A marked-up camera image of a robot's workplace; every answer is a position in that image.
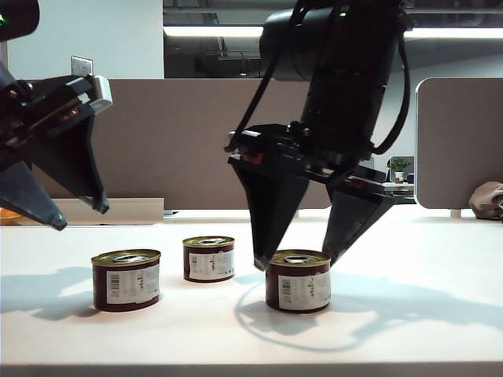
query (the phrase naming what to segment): black cable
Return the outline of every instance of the black cable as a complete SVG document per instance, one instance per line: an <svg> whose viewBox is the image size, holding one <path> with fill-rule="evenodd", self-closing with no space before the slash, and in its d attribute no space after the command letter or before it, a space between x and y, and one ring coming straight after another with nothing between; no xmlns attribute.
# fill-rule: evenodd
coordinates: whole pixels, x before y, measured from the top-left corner
<svg viewBox="0 0 503 377"><path fill-rule="evenodd" d="M409 112L410 74L409 74L409 64L407 62L405 41L403 39L403 35L401 35L398 40L398 53L402 58L403 76L404 76L402 106L400 108L400 112L395 121L395 124L393 128L391 128L390 133L386 136L384 141L378 147L372 148L370 150L372 153L375 153L376 155L382 155L393 145L393 143L395 143L397 137L402 131L403 125L406 122L407 112Z"/></svg>
<svg viewBox="0 0 503 377"><path fill-rule="evenodd" d="M281 54L283 53L283 50L285 49L285 45L287 45L288 35L290 34L290 31L291 31L293 25L297 22L297 15L299 15L302 11L302 8L303 8L302 3L303 3L303 0L297 0L297 3L295 5L295 7L293 8L292 15L290 16L290 19L288 20L288 24L285 28L285 35L283 37L283 42L280 44L280 48L277 49L276 53L273 55L273 57L269 63L269 66L267 67L266 72L264 73L262 81L260 82L259 87L255 91L255 95L251 99L251 102L248 105L248 108L243 115L243 119L240 121L239 125L237 126L237 128L234 132L234 135L232 136L232 138L229 141L229 145L227 145L224 148L224 150L226 152L231 152L234 149L236 149L237 135L239 135L244 130L244 128L246 127L246 125L250 121L250 118L252 117L253 112L257 108L257 105L259 104L260 99L262 98L262 95L266 91L267 85L269 84L269 81L273 77L274 69L276 68L277 62L281 58Z"/></svg>

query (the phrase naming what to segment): white label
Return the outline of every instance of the white label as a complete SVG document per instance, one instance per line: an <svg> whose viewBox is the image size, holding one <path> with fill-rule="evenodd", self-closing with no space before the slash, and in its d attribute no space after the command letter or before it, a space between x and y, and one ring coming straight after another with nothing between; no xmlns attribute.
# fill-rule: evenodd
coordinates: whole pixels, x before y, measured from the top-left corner
<svg viewBox="0 0 503 377"><path fill-rule="evenodd" d="M190 279L215 280L234 274L234 250L215 254L189 253Z"/></svg>
<svg viewBox="0 0 503 377"><path fill-rule="evenodd" d="M131 271L107 271L107 304L147 302L159 294L159 265Z"/></svg>
<svg viewBox="0 0 503 377"><path fill-rule="evenodd" d="M314 276L279 275L277 283L281 309L310 310L330 302L332 286L329 271Z"/></svg>

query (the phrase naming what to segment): dark red can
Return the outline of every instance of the dark red can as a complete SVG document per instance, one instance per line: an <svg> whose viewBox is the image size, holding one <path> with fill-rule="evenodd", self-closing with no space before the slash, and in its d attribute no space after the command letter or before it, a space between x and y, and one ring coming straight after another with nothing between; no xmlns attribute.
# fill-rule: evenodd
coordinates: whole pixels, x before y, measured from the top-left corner
<svg viewBox="0 0 503 377"><path fill-rule="evenodd" d="M266 303L273 309L312 313L330 303L330 258L310 250L281 250L266 269Z"/></svg>
<svg viewBox="0 0 503 377"><path fill-rule="evenodd" d="M234 276L234 238L198 236L182 242L184 279L214 283Z"/></svg>
<svg viewBox="0 0 503 377"><path fill-rule="evenodd" d="M159 301L160 251L112 251L92 258L91 262L96 309L126 312Z"/></svg>

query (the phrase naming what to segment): cloth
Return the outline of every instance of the cloth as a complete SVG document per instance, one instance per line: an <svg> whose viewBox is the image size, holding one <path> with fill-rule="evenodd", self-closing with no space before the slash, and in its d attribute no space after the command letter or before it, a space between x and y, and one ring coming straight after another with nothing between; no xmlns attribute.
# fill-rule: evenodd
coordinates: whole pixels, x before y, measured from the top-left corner
<svg viewBox="0 0 503 377"><path fill-rule="evenodd" d="M468 205L477 218L503 217L503 183L489 181L479 186L470 197Z"/></svg>

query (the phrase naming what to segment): can lid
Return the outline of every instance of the can lid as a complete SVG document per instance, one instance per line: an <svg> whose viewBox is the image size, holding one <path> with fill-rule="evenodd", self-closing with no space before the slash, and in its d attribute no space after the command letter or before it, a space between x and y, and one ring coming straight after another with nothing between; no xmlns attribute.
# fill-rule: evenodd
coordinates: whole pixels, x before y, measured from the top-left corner
<svg viewBox="0 0 503 377"><path fill-rule="evenodd" d="M330 257L320 251L298 249L278 250L270 263L272 265L287 267L313 267L330 263Z"/></svg>
<svg viewBox="0 0 503 377"><path fill-rule="evenodd" d="M91 258L93 265L102 267L124 267L142 265L160 258L160 251L153 249L130 249L110 251Z"/></svg>
<svg viewBox="0 0 503 377"><path fill-rule="evenodd" d="M234 238L227 236L198 236L182 241L184 246L190 247L224 247L234 243Z"/></svg>

